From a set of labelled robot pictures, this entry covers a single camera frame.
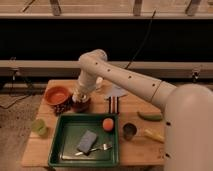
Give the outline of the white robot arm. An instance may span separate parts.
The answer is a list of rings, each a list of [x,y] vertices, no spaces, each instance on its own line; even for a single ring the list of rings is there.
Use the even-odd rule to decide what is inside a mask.
[[[198,84],[168,82],[113,66],[107,54],[80,56],[80,76],[73,94],[86,102],[99,77],[158,107],[165,118],[164,171],[213,171],[213,91]]]

